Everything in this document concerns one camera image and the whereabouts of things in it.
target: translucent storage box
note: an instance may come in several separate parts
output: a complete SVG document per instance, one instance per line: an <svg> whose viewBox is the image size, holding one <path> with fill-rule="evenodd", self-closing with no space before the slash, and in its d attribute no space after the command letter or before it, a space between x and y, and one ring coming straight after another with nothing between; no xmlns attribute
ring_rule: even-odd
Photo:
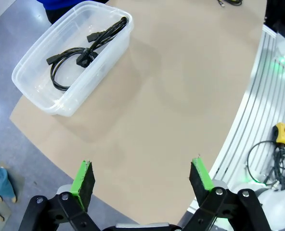
<svg viewBox="0 0 285 231"><path fill-rule="evenodd" d="M50 78L46 59L73 47L90 47L87 36L107 30L123 16L127 25L87 67L76 64L74 55L59 68L55 80L67 91L57 90ZM71 116L97 87L129 46L134 27L132 16L120 9L94 1L84 1L60 18L29 49L12 73L16 87L38 108L55 115Z"/></svg>

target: green tape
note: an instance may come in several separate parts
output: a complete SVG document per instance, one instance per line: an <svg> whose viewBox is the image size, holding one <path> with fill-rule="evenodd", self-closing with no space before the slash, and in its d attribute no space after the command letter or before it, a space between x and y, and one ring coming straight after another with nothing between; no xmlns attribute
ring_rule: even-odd
<svg viewBox="0 0 285 231"><path fill-rule="evenodd" d="M80 165L80 169L73 181L70 193L78 200L82 208L84 208L83 202L81 200L81 197L79 195L79 191L81 189L81 186L84 182L86 172L88 170L88 167L90 165L90 161L83 161Z"/></svg>
<svg viewBox="0 0 285 231"><path fill-rule="evenodd" d="M200 176L200 179L204 185L205 190L211 191L214 188L214 184L201 158L194 158L192 160L192 163L197 169L197 172Z"/></svg>

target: blue cloth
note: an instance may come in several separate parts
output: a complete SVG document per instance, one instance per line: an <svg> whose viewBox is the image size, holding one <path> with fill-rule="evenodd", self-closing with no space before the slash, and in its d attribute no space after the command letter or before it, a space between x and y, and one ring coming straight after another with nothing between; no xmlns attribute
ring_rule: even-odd
<svg viewBox="0 0 285 231"><path fill-rule="evenodd" d="M85 0L37 0L46 10L57 10L63 7L73 6Z"/></svg>
<svg viewBox="0 0 285 231"><path fill-rule="evenodd" d="M15 197L13 187L8 179L8 172L6 169L0 167L0 196Z"/></svg>

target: black pants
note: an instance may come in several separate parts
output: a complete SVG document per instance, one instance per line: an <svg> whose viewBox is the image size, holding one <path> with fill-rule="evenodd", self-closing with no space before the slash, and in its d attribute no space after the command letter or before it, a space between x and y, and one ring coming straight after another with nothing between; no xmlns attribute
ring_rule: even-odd
<svg viewBox="0 0 285 231"><path fill-rule="evenodd" d="M108 2L108 0L95 0L95 1L101 2L101 3L107 3ZM75 5L60 8L57 10L45 10L48 21L50 21L51 24L54 24L59 18L61 18L66 12L71 10L74 6Z"/></svg>

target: brown table surface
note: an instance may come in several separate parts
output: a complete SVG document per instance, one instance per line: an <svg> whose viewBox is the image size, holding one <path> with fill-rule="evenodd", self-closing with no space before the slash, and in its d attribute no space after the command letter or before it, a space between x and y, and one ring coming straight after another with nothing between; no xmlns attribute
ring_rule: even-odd
<svg viewBox="0 0 285 231"><path fill-rule="evenodd" d="M22 97L11 120L94 194L139 223L177 223L194 198L190 161L210 169L249 82L266 0L111 0L133 16L130 47L72 117Z"/></svg>

